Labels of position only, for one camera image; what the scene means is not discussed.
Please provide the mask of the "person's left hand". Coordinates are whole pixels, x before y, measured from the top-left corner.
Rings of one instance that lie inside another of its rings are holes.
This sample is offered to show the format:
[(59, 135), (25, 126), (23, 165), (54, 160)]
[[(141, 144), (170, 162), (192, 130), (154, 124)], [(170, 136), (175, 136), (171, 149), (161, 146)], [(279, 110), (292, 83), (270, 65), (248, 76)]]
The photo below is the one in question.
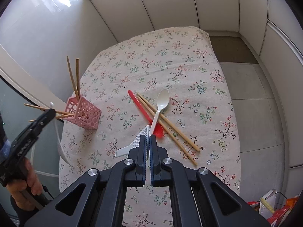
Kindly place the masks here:
[(7, 184), (6, 189), (9, 191), (19, 208), (26, 211), (32, 211), (34, 210), (35, 206), (25, 198), (22, 191), (24, 191), (27, 187), (30, 187), (33, 195), (40, 195), (43, 192), (43, 187), (33, 169), (33, 166), (26, 157), (24, 158), (24, 166), (28, 171), (26, 181), (15, 179)]

